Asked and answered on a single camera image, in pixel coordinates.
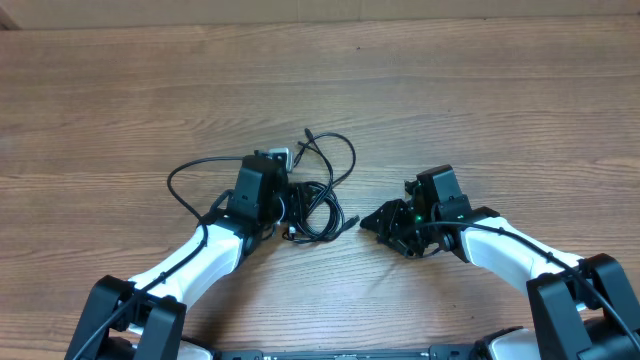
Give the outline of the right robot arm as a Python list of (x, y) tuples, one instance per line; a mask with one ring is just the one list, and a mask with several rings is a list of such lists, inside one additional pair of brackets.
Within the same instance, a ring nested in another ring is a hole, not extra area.
[(472, 208), (454, 170), (442, 165), (405, 184), (361, 228), (407, 259), (450, 252), (486, 269), (529, 301), (534, 327), (511, 327), (473, 344), (433, 345), (430, 359), (636, 359), (639, 299), (620, 263), (584, 258), (522, 233), (498, 212)]

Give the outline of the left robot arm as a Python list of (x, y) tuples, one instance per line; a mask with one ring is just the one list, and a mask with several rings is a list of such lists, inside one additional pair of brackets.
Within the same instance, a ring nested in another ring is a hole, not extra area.
[(158, 265), (128, 280), (106, 275), (89, 293), (69, 359), (176, 359), (213, 353), (185, 344), (187, 311), (253, 253), (283, 221), (293, 156), (286, 148), (241, 158), (236, 185), (197, 217), (194, 235)]

